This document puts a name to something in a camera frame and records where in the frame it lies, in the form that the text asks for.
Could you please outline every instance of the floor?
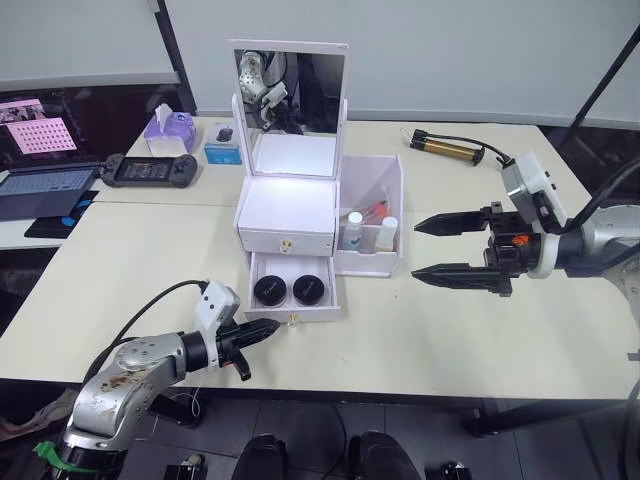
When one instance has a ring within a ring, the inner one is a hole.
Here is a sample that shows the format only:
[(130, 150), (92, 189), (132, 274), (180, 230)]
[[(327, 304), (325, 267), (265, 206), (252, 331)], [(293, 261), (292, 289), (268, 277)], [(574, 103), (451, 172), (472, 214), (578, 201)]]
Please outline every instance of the floor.
[[(196, 429), (148, 416), (120, 479), (161, 479), (166, 465), (202, 453), (206, 478), (228, 480), (247, 441), (273, 433), (287, 445), (289, 479), (320, 480), (343, 448), (340, 423), (329, 404), (225, 399), (203, 407), (206, 416)], [(616, 410), (479, 439), (461, 429), (458, 413), (441, 408), (352, 403), (337, 408), (349, 438), (366, 430), (392, 435), (423, 478), (425, 468), (437, 468), (448, 460), (469, 467), (474, 480), (617, 478)], [(0, 448), (0, 458), (14, 460), (2, 480), (39, 478), (42, 461), (30, 453), (33, 443)], [(328, 478), (336, 480), (344, 474), (339, 467)]]

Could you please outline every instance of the table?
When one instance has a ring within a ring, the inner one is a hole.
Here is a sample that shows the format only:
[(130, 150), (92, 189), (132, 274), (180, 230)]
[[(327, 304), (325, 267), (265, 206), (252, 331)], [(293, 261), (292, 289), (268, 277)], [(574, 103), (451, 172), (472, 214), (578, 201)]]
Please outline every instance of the table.
[[(211, 121), (198, 119), (198, 124)], [(224, 369), (192, 374), (184, 385), (626, 398), (637, 376), (637, 365), (627, 361), (626, 353), (637, 349), (638, 331), (625, 299), (607, 281), (567, 279), (563, 272), (542, 281), (523, 276), (514, 280), (514, 294), (505, 299), (432, 287), (410, 277), (411, 270), (435, 263), (480, 265), (488, 237), (476, 232), (435, 238), (412, 232), (413, 225), (435, 213), (475, 210), (493, 200), (511, 205), (490, 157), (473, 168), (403, 147), (399, 128), (415, 126), (349, 122), (347, 127), (347, 153), (401, 154), (407, 234), (397, 276), (339, 277), (343, 320), (283, 327), (247, 349), (250, 382)], [(511, 154), (533, 149), (570, 215), (589, 198), (535, 127), (433, 124), (430, 129), (482, 138)], [(142, 146), (137, 143), (132, 151), (137, 148)], [(232, 227), (243, 173), (243, 167), (204, 165), (187, 190), (102, 191), (0, 338), (0, 377), (78, 382), (131, 315), (165, 287), (187, 278), (225, 281), (245, 301), (247, 258)], [(451, 177), (464, 195), (451, 195), (449, 183), (439, 180)], [(131, 334), (190, 330), (197, 298), (195, 289), (172, 294)]]

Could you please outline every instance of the purple tissue box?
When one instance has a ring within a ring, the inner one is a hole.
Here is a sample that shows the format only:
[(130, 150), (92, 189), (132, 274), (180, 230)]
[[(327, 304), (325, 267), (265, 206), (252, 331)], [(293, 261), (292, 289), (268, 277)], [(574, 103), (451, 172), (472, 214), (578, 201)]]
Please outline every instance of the purple tissue box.
[(173, 112), (169, 115), (164, 125), (164, 132), (160, 131), (155, 114), (144, 129), (144, 138), (147, 140), (154, 137), (179, 137), (187, 152), (191, 152), (195, 136), (196, 127), (193, 124), (193, 117), (189, 113), (182, 112)]

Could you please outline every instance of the game controller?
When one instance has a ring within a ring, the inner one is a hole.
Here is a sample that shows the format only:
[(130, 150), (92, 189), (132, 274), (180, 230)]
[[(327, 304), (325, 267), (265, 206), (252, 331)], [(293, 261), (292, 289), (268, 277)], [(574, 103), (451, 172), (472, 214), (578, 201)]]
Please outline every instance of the game controller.
[(192, 155), (179, 157), (125, 157), (109, 155), (102, 164), (100, 176), (110, 187), (177, 187), (189, 186), (198, 170)]

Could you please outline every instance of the black pole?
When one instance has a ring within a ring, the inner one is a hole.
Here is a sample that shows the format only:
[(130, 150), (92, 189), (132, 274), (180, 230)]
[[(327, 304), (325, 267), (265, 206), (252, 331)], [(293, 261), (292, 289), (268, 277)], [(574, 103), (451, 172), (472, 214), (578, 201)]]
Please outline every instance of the black pole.
[(182, 103), (182, 109), (192, 115), (196, 114), (196, 100), (193, 98), (193, 92), (191, 91), (191, 85), (189, 85), (189, 79), (187, 78), (187, 71), (184, 68), (182, 62), (182, 55), (180, 55), (180, 49), (178, 48), (178, 41), (176, 35), (173, 32), (173, 25), (171, 25), (171, 19), (169, 18), (169, 11), (164, 0), (158, 1), (158, 11), (155, 12), (156, 22), (158, 22), (158, 28), (160, 29), (160, 35), (164, 41), (164, 46), (167, 49), (169, 60), (171, 60), (171, 66), (178, 74), (180, 79), (180, 85), (178, 85), (177, 93), (180, 103)]
[(618, 73), (618, 70), (620, 70), (620, 67), (624, 65), (624, 62), (627, 61), (627, 58), (629, 58), (629, 55), (631, 55), (631, 52), (633, 52), (633, 49), (636, 48), (639, 42), (640, 42), (640, 24), (638, 24), (638, 26), (636, 27), (636, 30), (631, 34), (631, 38), (629, 38), (629, 41), (627, 41), (625, 46), (622, 48), (622, 51), (618, 54), (616, 59), (613, 61), (613, 64), (611, 65), (611, 67), (609, 67), (609, 70), (607, 70), (607, 73), (605, 73), (604, 77), (602, 77), (602, 80), (600, 80), (600, 83), (598, 83), (598, 86), (596, 87), (596, 89), (593, 91), (593, 93), (591, 93), (587, 101), (584, 103), (584, 105), (576, 115), (576, 118), (573, 120), (573, 123), (569, 127), (569, 130), (567, 130), (564, 137), (562, 137), (562, 140), (560, 141), (558, 148), (562, 148), (564, 144), (567, 143), (567, 140), (569, 140), (569, 138), (571, 138), (574, 135), (574, 133), (576, 132), (576, 130), (584, 120), (584, 117), (586, 117), (587, 113), (589, 113), (589, 110), (591, 110), (591, 107), (593, 106), (593, 104), (596, 103), (596, 100), (598, 99), (598, 97), (602, 94), (604, 89), (607, 88), (611, 80), (613, 80), (613, 77), (616, 76), (616, 73)]

